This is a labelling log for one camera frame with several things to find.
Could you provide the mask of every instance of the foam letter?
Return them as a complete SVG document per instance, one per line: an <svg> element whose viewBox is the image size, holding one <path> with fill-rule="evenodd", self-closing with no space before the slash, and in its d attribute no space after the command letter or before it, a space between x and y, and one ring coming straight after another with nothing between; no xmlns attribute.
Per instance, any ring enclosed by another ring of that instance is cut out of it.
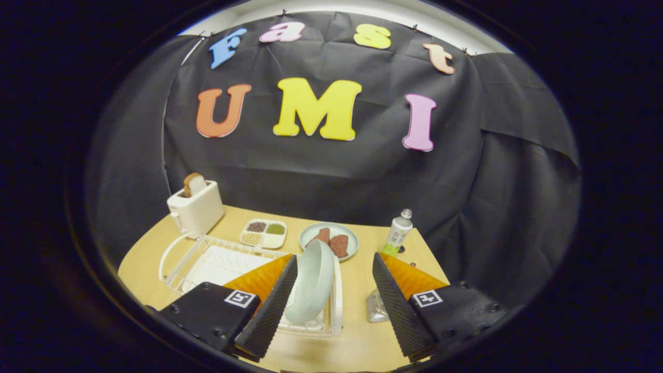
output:
<svg viewBox="0 0 663 373"><path fill-rule="evenodd" d="M403 146L421 151L433 150L433 142L430 141L430 112L437 104L418 94L407 94L405 100L410 103L410 132L403 137Z"/></svg>
<svg viewBox="0 0 663 373"><path fill-rule="evenodd" d="M231 48L237 48L239 45L239 35L244 35L246 32L247 29L239 29L234 33L226 36L225 38L215 42L210 47L214 58L211 63L211 68L217 68L217 66L229 60L235 54L235 51Z"/></svg>
<svg viewBox="0 0 663 373"><path fill-rule="evenodd" d="M391 36L391 33L386 28L363 23L362 25L357 26L357 33L355 34L354 39L359 45L387 49L391 45L389 36Z"/></svg>
<svg viewBox="0 0 663 373"><path fill-rule="evenodd" d="M301 22L285 22L274 25L270 28L271 31L260 36L261 42L274 42L274 41L295 41L302 37L302 30L306 25Z"/></svg>
<svg viewBox="0 0 663 373"><path fill-rule="evenodd" d="M283 91L281 115L274 126L274 134L278 136L296 136L299 127L295 124L295 113L299 115L306 135L313 135L320 122L327 115L320 135L325 139L355 139L352 129L352 109L355 96L361 92L361 85L350 80L336 80L320 97L311 90L304 78L286 78L278 83Z"/></svg>
<svg viewBox="0 0 663 373"><path fill-rule="evenodd" d="M437 44L424 44L424 48L430 51L430 62L432 62L436 69L444 74L453 74L455 70L447 65L447 58L450 60L453 58L451 53L446 52L444 48Z"/></svg>
<svg viewBox="0 0 663 373"><path fill-rule="evenodd" d="M228 88L230 95L230 104L228 105L228 115L222 123L216 123L212 118L214 113L214 104L216 98L223 93L220 89L206 90L200 92L198 100L198 116L196 117L196 128L198 133L205 137L225 137L235 131L239 123L239 116L242 113L242 104L244 95L251 90L248 84L238 84Z"/></svg>

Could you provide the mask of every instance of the meat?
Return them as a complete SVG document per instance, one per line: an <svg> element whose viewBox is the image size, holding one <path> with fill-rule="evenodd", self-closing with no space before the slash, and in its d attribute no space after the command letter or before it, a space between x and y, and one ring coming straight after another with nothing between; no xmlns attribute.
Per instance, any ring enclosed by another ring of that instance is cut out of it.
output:
<svg viewBox="0 0 663 373"><path fill-rule="evenodd" d="M329 245L330 244L330 229L329 228L322 228L320 232L318 233L317 236L313 237L306 246L308 246L313 240L320 240L324 242L325 244Z"/></svg>
<svg viewBox="0 0 663 373"><path fill-rule="evenodd" d="M330 248L333 253L339 257L344 258L347 256L347 236L345 234L340 234L334 236L330 240Z"/></svg>

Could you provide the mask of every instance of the light blue plate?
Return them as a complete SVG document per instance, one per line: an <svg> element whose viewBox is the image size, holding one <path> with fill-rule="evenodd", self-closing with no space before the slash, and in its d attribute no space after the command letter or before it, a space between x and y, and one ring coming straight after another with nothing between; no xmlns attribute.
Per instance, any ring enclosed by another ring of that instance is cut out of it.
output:
<svg viewBox="0 0 663 373"><path fill-rule="evenodd" d="M346 261L350 259L351 256L355 255L359 249L359 238L357 238L357 235L355 235L355 233L348 227L337 223L315 223L304 229L299 236L299 244L302 247L302 250L306 249L305 245L310 240L313 240L313 237L317 236L322 228L330 229L330 239L339 234L345 234L347 236L347 256L344 258L338 258L338 261Z"/></svg>

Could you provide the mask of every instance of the blue letter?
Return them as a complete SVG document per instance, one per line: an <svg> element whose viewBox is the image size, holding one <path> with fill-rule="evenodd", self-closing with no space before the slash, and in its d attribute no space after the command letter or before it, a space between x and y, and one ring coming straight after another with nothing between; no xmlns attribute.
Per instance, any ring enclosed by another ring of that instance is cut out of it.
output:
<svg viewBox="0 0 663 373"><path fill-rule="evenodd" d="M214 61L211 63L211 68L216 68L220 64L224 63L230 59L234 50L231 48L236 48L239 45L239 35L244 35L247 32L247 29L239 29L234 33L226 36L225 38L217 41L210 47Z"/></svg>

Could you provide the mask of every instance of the letter i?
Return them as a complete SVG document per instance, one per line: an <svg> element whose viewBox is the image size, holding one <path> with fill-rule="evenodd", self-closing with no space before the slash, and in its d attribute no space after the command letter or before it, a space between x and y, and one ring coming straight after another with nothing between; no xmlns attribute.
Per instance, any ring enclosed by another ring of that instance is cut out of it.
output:
<svg viewBox="0 0 663 373"><path fill-rule="evenodd" d="M430 141L430 114L437 104L418 94L407 94L405 100L410 103L410 132L403 137L403 146L413 150L433 150L433 142Z"/></svg>

